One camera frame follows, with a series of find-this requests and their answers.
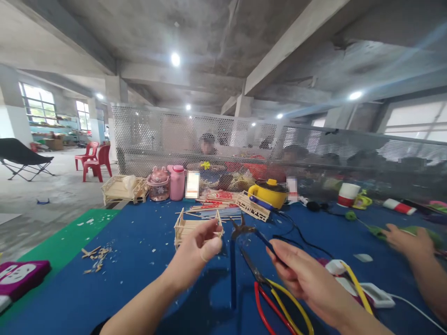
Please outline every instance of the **pink water bottle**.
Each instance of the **pink water bottle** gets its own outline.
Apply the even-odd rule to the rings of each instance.
[[[185,195],[185,173],[186,170],[181,165],[168,165],[171,173],[171,193],[172,201],[181,201]]]

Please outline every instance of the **yellow pot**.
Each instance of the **yellow pot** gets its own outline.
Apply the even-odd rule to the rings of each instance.
[[[271,204],[274,208],[281,209],[285,199],[287,199],[287,189],[274,179],[257,181],[255,185],[248,189],[248,193]]]

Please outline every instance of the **green mat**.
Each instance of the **green mat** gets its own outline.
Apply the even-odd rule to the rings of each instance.
[[[0,327],[20,312],[120,211],[91,209],[29,251],[18,261],[50,261],[52,270],[41,285],[26,293],[0,316]]]

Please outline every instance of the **red and white cup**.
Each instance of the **red and white cup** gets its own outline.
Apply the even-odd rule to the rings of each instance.
[[[407,215],[411,215],[414,212],[416,212],[416,208],[408,206],[401,202],[398,202],[397,200],[394,200],[394,199],[388,199],[387,201],[385,201],[383,203],[383,207],[392,209],[392,210],[395,210],[396,212],[399,212],[402,214],[407,214]]]
[[[340,188],[337,204],[341,207],[351,207],[354,204],[354,200],[359,194],[359,191],[360,186],[343,183]]]

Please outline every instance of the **black folding chair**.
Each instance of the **black folding chair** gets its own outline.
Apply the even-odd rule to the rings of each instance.
[[[13,179],[16,175],[19,175],[26,181],[32,181],[40,172],[54,175],[47,170],[47,166],[50,165],[54,157],[41,156],[31,149],[27,148],[22,142],[15,138],[0,139],[0,161],[2,165],[7,167],[13,176],[8,180]],[[8,160],[15,164],[22,165],[21,168],[5,163]],[[22,171],[33,173],[34,176],[31,179],[26,179],[20,174]]]

